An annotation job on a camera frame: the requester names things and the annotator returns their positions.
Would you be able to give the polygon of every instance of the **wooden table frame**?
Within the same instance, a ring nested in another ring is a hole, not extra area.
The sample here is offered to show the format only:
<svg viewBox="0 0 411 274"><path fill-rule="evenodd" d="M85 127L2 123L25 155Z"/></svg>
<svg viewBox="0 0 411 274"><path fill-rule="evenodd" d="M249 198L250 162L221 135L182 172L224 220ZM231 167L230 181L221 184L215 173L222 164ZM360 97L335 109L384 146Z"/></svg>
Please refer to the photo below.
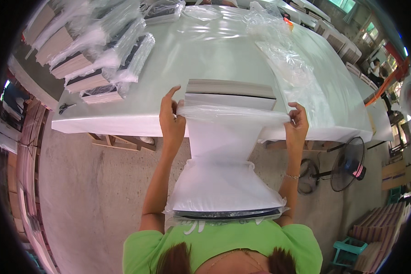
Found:
<svg viewBox="0 0 411 274"><path fill-rule="evenodd" d="M147 150L156 151L156 146L148 144L142 140L134 138L132 136L124 135L105 135L105 140L102 140L98 135L94 133L88 133L88 135L93 139L92 143L94 145L102 145L113 147L122 150L131 150L131 151L140 151L142 148Z"/></svg>

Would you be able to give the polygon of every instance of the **orange rope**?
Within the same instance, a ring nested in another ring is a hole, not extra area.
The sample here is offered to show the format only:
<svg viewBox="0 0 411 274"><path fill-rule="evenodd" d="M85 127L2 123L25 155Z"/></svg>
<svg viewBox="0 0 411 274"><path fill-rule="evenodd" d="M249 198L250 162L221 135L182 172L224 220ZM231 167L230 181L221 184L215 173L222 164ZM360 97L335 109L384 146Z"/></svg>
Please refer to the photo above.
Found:
<svg viewBox="0 0 411 274"><path fill-rule="evenodd" d="M408 66L409 66L409 57L406 57L406 59L403 61L403 63L396 68L395 71L393 71L387 79L385 79L384 83L380 86L379 90L377 91L376 95L370 99L366 103L366 107L369 106L370 104L374 103L388 88L388 86L391 83L391 80L394 78L396 79L401 79L405 76L405 74L408 72Z"/></svg>

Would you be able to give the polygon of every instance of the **hand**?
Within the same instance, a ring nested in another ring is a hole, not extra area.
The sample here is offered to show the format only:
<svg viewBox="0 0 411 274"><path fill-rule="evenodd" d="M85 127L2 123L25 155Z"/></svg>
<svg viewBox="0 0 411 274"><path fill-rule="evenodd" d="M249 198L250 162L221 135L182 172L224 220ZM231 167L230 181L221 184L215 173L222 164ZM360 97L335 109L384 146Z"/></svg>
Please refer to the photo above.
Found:
<svg viewBox="0 0 411 274"><path fill-rule="evenodd" d="M295 107L296 110L290 111L289 116L291 121L285 123L286 149L290 158L301 158L306 134L309 129L306 109L295 102L288 103L288 106Z"/></svg>
<svg viewBox="0 0 411 274"><path fill-rule="evenodd" d="M163 155L175 158L186 130L186 118L182 116L174 117L177 113L177 103L172 100L174 93L181 88L180 85L170 89L161 99L160 107L160 127L163 133Z"/></svg>

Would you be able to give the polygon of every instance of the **brown hair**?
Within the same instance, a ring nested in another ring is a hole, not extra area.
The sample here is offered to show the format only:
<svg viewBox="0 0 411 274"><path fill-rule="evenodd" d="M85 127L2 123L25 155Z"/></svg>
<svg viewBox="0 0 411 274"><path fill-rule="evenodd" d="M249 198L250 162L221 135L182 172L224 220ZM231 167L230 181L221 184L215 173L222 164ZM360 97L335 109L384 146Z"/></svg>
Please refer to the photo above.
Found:
<svg viewBox="0 0 411 274"><path fill-rule="evenodd" d="M191 274L190 251L185 242L166 250L158 260L156 274ZM272 274L296 274L295 260L290 251L274 247L268 256L268 267Z"/></svg>

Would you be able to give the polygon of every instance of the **scissors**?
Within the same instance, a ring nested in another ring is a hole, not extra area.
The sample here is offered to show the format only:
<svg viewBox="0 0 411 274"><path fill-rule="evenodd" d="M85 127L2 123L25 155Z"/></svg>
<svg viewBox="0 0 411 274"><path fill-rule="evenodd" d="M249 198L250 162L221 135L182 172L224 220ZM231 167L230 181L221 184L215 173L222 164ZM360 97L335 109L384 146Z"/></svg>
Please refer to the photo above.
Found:
<svg viewBox="0 0 411 274"><path fill-rule="evenodd" d="M72 104L72 105L67 105L66 103L63 103L60 106L60 115L64 112L64 110L66 110L66 108L72 107L72 106L76 106L76 104Z"/></svg>

